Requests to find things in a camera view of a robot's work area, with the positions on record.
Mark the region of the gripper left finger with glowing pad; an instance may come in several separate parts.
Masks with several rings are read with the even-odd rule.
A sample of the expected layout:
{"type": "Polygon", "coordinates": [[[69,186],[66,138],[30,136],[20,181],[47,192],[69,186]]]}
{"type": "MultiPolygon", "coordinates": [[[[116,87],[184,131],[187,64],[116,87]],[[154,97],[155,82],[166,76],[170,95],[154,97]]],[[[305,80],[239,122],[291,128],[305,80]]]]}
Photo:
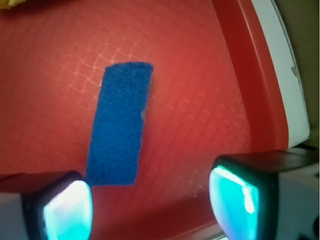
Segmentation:
{"type": "Polygon", "coordinates": [[[0,176],[2,240],[88,240],[93,197],[77,171],[0,176]]]}

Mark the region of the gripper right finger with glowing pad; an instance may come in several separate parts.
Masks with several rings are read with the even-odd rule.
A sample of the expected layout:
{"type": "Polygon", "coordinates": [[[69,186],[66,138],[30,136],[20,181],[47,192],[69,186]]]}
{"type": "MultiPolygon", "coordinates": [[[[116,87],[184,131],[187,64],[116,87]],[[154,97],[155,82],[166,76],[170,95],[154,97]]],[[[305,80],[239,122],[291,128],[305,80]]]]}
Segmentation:
{"type": "Polygon", "coordinates": [[[319,153],[303,148],[220,155],[209,174],[214,217],[230,240],[317,240],[319,153]]]}

